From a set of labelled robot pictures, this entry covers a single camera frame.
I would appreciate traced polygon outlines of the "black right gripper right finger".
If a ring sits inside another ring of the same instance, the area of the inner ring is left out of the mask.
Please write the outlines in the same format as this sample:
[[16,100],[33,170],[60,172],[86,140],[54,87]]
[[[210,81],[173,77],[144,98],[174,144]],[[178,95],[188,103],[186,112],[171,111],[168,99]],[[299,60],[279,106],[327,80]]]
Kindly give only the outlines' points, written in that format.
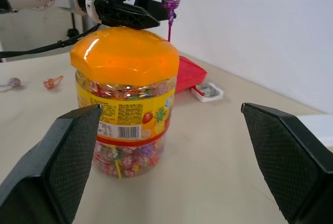
[[243,103],[255,157],[289,224],[333,224],[333,153],[294,115]]

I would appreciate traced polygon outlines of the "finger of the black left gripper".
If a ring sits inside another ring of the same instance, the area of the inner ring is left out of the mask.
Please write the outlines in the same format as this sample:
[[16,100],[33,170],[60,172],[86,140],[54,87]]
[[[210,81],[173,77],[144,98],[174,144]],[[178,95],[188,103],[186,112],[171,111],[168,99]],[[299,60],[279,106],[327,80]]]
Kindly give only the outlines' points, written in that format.
[[103,7],[103,24],[144,30],[160,26],[160,22],[141,7],[107,1]]
[[158,21],[174,20],[177,17],[175,13],[177,3],[154,0],[135,0],[135,6],[145,9]]

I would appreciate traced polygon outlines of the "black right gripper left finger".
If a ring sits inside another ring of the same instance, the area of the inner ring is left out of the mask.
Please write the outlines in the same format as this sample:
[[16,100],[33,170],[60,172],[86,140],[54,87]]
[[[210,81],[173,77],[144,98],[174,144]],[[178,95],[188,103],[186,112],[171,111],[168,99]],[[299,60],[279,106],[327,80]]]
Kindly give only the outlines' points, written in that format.
[[0,224],[72,224],[88,180],[102,107],[58,117],[0,184]]

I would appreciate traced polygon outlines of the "purple lollipop pink stick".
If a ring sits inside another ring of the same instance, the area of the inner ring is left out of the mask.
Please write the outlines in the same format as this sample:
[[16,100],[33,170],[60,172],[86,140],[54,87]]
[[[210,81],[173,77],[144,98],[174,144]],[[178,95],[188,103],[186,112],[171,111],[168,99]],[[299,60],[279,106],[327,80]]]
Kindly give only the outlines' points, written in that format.
[[171,33],[174,19],[176,18],[175,10],[179,8],[181,0],[161,0],[164,8],[168,13],[168,41],[171,41]]

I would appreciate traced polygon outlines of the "orange plastic jar lid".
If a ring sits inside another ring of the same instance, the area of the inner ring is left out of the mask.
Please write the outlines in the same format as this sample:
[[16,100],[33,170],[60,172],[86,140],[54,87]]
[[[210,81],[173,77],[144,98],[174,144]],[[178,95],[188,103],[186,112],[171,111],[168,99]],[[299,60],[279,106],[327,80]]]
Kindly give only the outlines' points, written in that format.
[[146,30],[115,27],[84,37],[70,51],[71,64],[94,82],[144,86],[176,77],[178,50]]

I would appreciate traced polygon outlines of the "clear plastic lollipop jar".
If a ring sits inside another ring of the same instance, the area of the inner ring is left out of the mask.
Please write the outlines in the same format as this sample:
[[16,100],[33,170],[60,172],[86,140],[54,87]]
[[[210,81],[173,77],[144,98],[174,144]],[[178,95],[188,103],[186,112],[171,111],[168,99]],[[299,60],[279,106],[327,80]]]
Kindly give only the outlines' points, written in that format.
[[102,84],[75,74],[80,107],[101,106],[93,165],[106,175],[131,178],[155,167],[170,126],[176,78],[145,86]]

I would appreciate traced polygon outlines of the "red flat box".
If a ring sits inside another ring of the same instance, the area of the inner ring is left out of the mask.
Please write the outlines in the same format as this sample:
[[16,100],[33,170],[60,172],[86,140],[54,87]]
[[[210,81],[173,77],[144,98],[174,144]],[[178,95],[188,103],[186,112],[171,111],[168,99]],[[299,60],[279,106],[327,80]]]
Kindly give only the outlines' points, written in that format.
[[187,90],[195,85],[201,84],[207,72],[204,68],[192,62],[184,56],[179,56],[179,68],[175,92]]

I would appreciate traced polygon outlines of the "orange wrapped lollipop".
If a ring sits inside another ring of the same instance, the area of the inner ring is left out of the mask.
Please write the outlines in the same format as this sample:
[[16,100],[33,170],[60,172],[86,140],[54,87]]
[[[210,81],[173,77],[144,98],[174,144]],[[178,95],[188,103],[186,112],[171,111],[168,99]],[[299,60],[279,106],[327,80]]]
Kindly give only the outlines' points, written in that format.
[[43,82],[43,85],[46,89],[52,90],[55,89],[58,84],[62,81],[63,75],[60,75],[56,78],[48,78]]

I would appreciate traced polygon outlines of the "pale purple wrapped lollipop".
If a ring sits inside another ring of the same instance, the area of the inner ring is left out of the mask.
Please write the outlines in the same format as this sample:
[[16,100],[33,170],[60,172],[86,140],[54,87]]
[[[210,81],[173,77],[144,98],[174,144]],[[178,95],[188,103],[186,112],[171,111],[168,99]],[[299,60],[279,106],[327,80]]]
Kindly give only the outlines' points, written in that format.
[[12,77],[6,84],[0,84],[0,88],[16,88],[21,86],[21,80],[16,77]]

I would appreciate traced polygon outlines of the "small white open box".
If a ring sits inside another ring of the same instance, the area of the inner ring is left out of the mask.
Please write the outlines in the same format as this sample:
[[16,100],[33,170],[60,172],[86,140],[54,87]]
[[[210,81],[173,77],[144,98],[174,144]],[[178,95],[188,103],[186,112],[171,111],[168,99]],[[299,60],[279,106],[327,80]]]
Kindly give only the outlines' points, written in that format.
[[190,91],[200,102],[216,101],[224,96],[224,91],[213,83],[195,85]]

